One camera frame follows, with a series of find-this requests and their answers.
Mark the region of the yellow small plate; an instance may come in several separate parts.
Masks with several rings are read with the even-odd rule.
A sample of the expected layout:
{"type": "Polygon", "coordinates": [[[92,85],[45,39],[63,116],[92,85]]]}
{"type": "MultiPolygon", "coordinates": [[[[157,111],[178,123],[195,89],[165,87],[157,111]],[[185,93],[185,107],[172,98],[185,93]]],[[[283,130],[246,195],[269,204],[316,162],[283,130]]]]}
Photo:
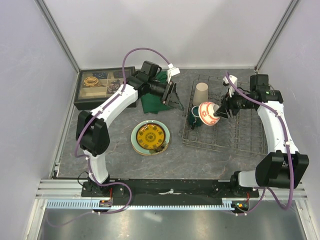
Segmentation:
{"type": "Polygon", "coordinates": [[[146,123],[138,128],[136,141],[146,150],[155,150],[161,147],[166,139],[166,133],[162,126],[156,123],[146,123]]]}

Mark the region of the light green flower plate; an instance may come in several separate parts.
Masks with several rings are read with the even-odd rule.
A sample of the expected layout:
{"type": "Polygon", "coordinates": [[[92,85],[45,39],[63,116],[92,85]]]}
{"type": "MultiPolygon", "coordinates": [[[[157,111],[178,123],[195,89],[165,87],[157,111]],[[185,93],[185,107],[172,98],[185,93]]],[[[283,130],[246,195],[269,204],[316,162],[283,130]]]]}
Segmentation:
{"type": "Polygon", "coordinates": [[[158,120],[144,120],[132,130],[130,140],[133,149],[143,156],[164,152],[170,143],[168,127],[158,120]]]}

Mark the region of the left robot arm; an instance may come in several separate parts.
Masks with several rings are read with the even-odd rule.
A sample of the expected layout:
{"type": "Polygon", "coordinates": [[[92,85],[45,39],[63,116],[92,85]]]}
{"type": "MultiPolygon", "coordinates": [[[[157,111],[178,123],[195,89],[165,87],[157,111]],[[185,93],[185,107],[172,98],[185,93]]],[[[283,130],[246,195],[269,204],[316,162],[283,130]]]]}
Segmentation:
{"type": "Polygon", "coordinates": [[[142,68],[126,77],[119,89],[104,103],[90,112],[82,111],[78,115],[76,148],[83,150],[83,157],[88,163],[88,176],[94,182],[92,191],[99,197],[106,196],[110,191],[105,152],[110,145],[109,127],[115,118],[146,94],[159,97],[166,106],[184,110],[177,94],[177,85],[171,80],[180,73],[179,68],[171,63],[168,65],[165,83],[156,79],[159,70],[159,65],[144,61],[142,68]]]}

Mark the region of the white orange patterned bowl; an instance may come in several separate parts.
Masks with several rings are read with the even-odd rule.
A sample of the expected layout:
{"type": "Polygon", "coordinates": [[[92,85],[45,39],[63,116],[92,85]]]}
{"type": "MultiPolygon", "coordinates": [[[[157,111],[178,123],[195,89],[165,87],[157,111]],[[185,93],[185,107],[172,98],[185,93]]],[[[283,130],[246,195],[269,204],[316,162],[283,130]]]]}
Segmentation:
{"type": "Polygon", "coordinates": [[[220,108],[220,106],[214,102],[206,101],[202,102],[198,107],[198,114],[200,120],[207,126],[214,126],[220,120],[219,116],[215,116],[214,113],[220,108]]]}

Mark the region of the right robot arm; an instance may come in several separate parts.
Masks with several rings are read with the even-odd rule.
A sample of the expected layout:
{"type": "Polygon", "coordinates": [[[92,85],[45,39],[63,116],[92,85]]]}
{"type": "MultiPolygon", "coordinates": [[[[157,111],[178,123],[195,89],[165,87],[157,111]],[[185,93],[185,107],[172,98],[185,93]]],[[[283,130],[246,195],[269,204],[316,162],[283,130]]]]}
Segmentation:
{"type": "Polygon", "coordinates": [[[262,122],[268,151],[254,170],[235,173],[236,180],[229,184],[230,193],[240,197],[247,188],[296,189],[310,160],[306,154],[300,153],[290,135],[281,92],[271,88],[267,74],[251,75],[249,91],[237,88],[237,81],[229,73],[223,78],[223,85],[228,87],[228,92],[221,99],[215,116],[230,118],[240,110],[256,110],[262,122]]]}

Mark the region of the beige bird pattern plate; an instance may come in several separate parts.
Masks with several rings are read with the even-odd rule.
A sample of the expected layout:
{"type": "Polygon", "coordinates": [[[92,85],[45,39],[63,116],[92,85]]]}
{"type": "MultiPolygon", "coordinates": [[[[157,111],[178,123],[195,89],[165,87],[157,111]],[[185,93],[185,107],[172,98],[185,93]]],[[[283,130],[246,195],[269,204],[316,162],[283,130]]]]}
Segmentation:
{"type": "Polygon", "coordinates": [[[142,156],[155,156],[160,153],[163,153],[168,148],[169,142],[164,141],[164,143],[161,146],[155,149],[144,149],[141,146],[139,146],[137,142],[134,142],[131,145],[132,148],[142,156]]]}

